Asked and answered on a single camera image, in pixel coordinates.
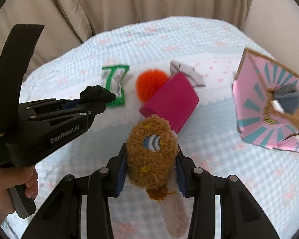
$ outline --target green snack package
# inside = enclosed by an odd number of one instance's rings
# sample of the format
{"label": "green snack package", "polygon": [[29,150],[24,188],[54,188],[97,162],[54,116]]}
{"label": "green snack package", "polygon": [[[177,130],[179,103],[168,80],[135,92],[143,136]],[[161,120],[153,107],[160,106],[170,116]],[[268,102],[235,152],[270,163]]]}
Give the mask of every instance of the green snack package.
{"label": "green snack package", "polygon": [[107,106],[125,105],[124,90],[120,82],[128,70],[128,65],[102,67],[102,87],[116,95],[116,100],[108,103]]}

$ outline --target stuffed toy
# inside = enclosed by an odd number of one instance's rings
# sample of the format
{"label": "stuffed toy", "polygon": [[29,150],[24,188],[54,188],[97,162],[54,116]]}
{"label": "stuffed toy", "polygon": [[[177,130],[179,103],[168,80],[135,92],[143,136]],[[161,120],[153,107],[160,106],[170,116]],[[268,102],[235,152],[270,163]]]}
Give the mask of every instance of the stuffed toy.
{"label": "stuffed toy", "polygon": [[189,215],[176,177],[177,135],[165,119],[152,115],[139,122],[127,142],[128,178],[156,200],[168,233],[174,238],[188,231]]}
{"label": "stuffed toy", "polygon": [[148,69],[136,80],[136,93],[141,102],[147,102],[169,79],[160,69]]}

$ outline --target checkered fabric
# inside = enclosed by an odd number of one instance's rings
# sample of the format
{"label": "checkered fabric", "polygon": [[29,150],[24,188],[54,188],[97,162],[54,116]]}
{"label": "checkered fabric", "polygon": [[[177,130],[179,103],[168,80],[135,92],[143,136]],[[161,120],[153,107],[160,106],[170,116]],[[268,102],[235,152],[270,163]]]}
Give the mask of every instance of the checkered fabric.
{"label": "checkered fabric", "polygon": [[[195,66],[206,83],[205,88],[196,88],[200,104],[178,134],[184,155],[213,175],[237,175],[280,238],[290,239],[299,228],[299,153],[267,150],[246,144],[239,137],[231,84],[246,46],[268,55],[226,22],[170,17],[101,33],[34,71],[22,86],[21,102],[76,98],[86,85],[99,83],[103,65],[131,65],[122,84],[126,106],[107,109],[96,117],[87,133],[37,164],[37,208],[66,174],[90,175],[118,154],[131,128],[141,119],[135,78],[146,68],[168,71],[173,59]],[[109,204],[115,239],[170,238],[158,203],[128,180],[120,197],[109,199]],[[186,204],[191,211],[193,200],[186,199]],[[85,207],[86,199],[82,208],[83,239]],[[20,238],[30,219],[22,220],[13,214],[3,227],[11,238]],[[220,227],[220,204],[216,197],[216,238],[220,238]]]}

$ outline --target orange fuzzy ball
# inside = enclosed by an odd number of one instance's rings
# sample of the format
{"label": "orange fuzzy ball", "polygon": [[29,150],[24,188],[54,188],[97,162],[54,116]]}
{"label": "orange fuzzy ball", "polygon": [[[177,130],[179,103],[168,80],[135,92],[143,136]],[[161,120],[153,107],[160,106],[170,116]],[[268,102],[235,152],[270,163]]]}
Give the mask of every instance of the orange fuzzy ball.
{"label": "orange fuzzy ball", "polygon": [[141,73],[136,80],[136,93],[140,101],[148,101],[168,79],[169,76],[159,69],[149,69]]}

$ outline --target pink box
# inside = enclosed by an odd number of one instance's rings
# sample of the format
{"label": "pink box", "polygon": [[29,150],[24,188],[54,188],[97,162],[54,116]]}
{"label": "pink box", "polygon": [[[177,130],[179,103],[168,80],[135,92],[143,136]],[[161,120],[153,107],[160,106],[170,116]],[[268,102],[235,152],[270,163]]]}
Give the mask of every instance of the pink box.
{"label": "pink box", "polygon": [[169,121],[171,129],[178,133],[198,104],[198,96],[186,76],[173,75],[140,109],[144,117],[153,114]]}

